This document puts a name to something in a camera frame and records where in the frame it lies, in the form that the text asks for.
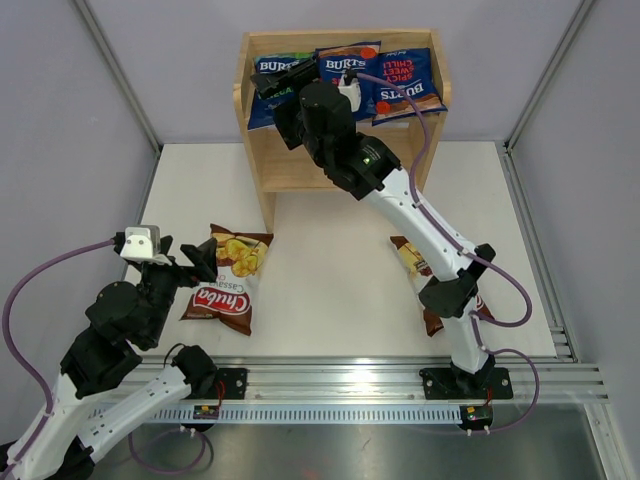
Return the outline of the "Burts sea salt vinegar bag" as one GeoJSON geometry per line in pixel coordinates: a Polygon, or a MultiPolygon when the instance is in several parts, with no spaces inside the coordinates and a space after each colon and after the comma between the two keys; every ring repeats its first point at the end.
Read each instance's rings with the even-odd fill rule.
{"type": "MultiPolygon", "coordinates": [[[[287,70],[302,61],[313,57],[311,52],[296,52],[257,56],[254,59],[255,72],[258,74],[274,74],[287,70]]],[[[254,94],[248,129],[255,130],[274,124],[273,110],[293,97],[293,89],[288,87],[274,96],[263,100],[258,93],[254,94]]]]}

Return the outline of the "small blue Burts chilli bag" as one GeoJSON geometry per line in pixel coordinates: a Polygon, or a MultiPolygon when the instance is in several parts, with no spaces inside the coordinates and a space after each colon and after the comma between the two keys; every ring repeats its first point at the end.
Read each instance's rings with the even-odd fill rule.
{"type": "MultiPolygon", "coordinates": [[[[374,76],[378,69],[380,46],[380,41],[372,41],[316,49],[315,56],[321,79],[338,86],[341,77],[349,69],[374,76]]],[[[357,121],[371,119],[376,114],[373,99],[375,84],[359,79],[357,81],[361,92],[361,103],[354,117],[357,121]]]]}

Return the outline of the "large blue Burts chilli bag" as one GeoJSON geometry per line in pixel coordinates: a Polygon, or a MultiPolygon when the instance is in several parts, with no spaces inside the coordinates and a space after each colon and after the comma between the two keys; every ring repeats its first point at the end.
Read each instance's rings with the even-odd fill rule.
{"type": "MultiPolygon", "coordinates": [[[[403,89],[421,113],[447,110],[434,85],[429,48],[381,53],[376,77],[403,89]]],[[[393,88],[376,84],[373,100],[376,111],[372,120],[374,126],[415,115],[411,104],[393,88]]]]}

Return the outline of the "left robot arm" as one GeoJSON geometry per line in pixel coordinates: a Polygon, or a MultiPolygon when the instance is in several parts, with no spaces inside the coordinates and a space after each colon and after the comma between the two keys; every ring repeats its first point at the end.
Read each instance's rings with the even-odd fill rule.
{"type": "Polygon", "coordinates": [[[130,227],[109,240],[54,258],[23,277],[10,292],[2,312],[4,341],[15,360],[39,384],[45,403],[27,431],[1,447],[1,476],[16,479],[87,479],[98,462],[164,406],[215,388],[217,368],[198,345],[181,348],[150,382],[97,418],[89,416],[142,362],[141,352],[157,347],[180,288],[216,280],[217,241],[183,244],[189,259],[180,265],[170,255],[173,239],[151,226],[130,227]],[[89,325],[60,362],[49,385],[19,352],[10,332],[10,315],[18,293],[46,269],[84,253],[111,247],[140,274],[137,284],[105,286],[85,312],[89,325]]]}

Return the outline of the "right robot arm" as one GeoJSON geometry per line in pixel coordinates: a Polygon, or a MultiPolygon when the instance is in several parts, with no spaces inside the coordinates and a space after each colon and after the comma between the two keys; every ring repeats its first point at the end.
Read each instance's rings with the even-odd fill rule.
{"type": "Polygon", "coordinates": [[[473,313],[477,282],[495,257],[488,244],[463,239],[416,189],[415,171],[405,169],[380,139],[356,129],[359,82],[406,92],[384,79],[349,69],[337,85],[321,81],[315,60],[307,59],[251,81],[263,100],[284,89],[294,92],[274,112],[287,148],[305,147],[314,163],[338,188],[375,207],[416,248],[432,271],[418,294],[437,315],[452,347],[448,368],[421,370],[425,387],[443,389],[450,398],[480,399],[490,388],[494,355],[478,345],[473,313]]]}

